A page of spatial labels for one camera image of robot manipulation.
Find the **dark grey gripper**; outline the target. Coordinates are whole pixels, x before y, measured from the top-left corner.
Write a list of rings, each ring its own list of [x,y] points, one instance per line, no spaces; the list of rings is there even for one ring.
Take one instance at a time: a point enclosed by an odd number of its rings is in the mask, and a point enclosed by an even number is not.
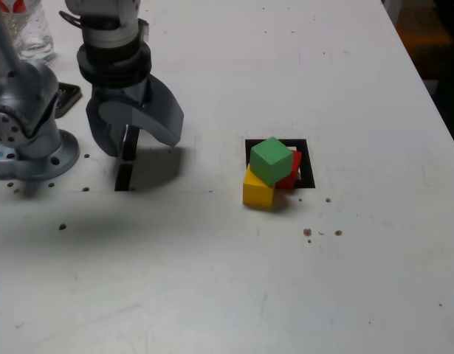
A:
[[[126,125],[143,129],[170,147],[181,139],[183,110],[171,90],[151,74],[127,87],[93,79],[86,113],[94,141],[108,156],[120,156]]]

